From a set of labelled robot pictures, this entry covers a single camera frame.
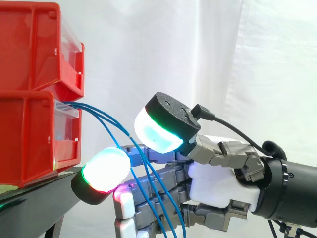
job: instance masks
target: black metal stand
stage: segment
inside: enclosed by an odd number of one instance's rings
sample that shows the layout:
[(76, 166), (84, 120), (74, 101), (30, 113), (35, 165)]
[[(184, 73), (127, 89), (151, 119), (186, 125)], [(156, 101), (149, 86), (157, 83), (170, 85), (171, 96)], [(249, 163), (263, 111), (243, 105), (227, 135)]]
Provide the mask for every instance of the black metal stand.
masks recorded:
[(79, 202), (70, 182), (80, 169), (0, 194), (0, 237), (58, 238), (64, 214)]

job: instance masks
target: stacked red bins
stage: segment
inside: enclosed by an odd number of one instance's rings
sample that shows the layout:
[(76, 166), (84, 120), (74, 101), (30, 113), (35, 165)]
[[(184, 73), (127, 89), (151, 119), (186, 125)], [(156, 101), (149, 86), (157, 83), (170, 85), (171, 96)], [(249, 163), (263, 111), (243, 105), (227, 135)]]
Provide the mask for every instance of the stacked red bins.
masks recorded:
[(80, 163), (84, 45), (59, 5), (0, 1), (0, 186), (24, 187)]

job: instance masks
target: robot finger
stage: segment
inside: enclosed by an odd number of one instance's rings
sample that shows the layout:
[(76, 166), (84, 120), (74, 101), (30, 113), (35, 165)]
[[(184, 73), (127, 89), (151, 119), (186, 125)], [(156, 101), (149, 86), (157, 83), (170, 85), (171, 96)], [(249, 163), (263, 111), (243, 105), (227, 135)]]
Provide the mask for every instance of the robot finger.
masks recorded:
[[(167, 165), (165, 168), (157, 170), (157, 173), (161, 181), (164, 183), (168, 191), (176, 189), (177, 187), (185, 187), (187, 191), (186, 194), (189, 195), (189, 189), (190, 189), (190, 183), (191, 183), (191, 178), (188, 177), (189, 165), (190, 163), (178, 163), (178, 164)], [(164, 189), (160, 185), (157, 178), (153, 174), (151, 174), (151, 178), (157, 191), (160, 194), (164, 194), (165, 193)], [(155, 198), (155, 193), (153, 188), (151, 187), (148, 177), (147, 176), (139, 177), (138, 180), (145, 194), (147, 195), (147, 197), (149, 199)], [(124, 184), (128, 185), (132, 189), (135, 205), (139, 205), (145, 202), (145, 198), (142, 195), (140, 188), (138, 187), (134, 179), (129, 180), (125, 182)]]
[(114, 223), (117, 238), (136, 238), (135, 207), (131, 188), (120, 185), (113, 193), (114, 211), (116, 220)]

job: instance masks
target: glowing fingertip sensor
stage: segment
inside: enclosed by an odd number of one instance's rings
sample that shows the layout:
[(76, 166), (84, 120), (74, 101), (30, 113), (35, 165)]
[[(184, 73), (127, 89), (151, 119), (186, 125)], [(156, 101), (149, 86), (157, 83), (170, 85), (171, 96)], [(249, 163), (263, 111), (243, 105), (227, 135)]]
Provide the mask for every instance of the glowing fingertip sensor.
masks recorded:
[(162, 154), (173, 151), (184, 143), (177, 135), (158, 125), (145, 108), (137, 115), (134, 129), (142, 143)]
[(130, 171), (130, 158), (119, 148), (109, 147), (96, 154), (71, 182), (82, 201), (97, 205), (125, 179)]

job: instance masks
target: white curtain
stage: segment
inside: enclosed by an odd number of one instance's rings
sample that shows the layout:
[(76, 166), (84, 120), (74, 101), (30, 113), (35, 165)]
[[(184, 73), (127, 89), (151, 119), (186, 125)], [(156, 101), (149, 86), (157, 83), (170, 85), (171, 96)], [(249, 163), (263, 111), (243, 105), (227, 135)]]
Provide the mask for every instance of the white curtain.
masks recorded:
[[(82, 102), (111, 114), (132, 136), (135, 116), (162, 91), (190, 107), (204, 105), (258, 143), (276, 141), (290, 161), (317, 166), (316, 1), (57, 2), (86, 48)], [(202, 125), (203, 134), (238, 138), (215, 123)], [(130, 144), (113, 131), (122, 145)], [(112, 145), (85, 113), (82, 138), (82, 165)], [(111, 198), (99, 206), (80, 202), (65, 215), (61, 238), (113, 238), (114, 219)], [(267, 221), (252, 214), (247, 222), (233, 218), (227, 233), (199, 225), (187, 233), (272, 236)]]

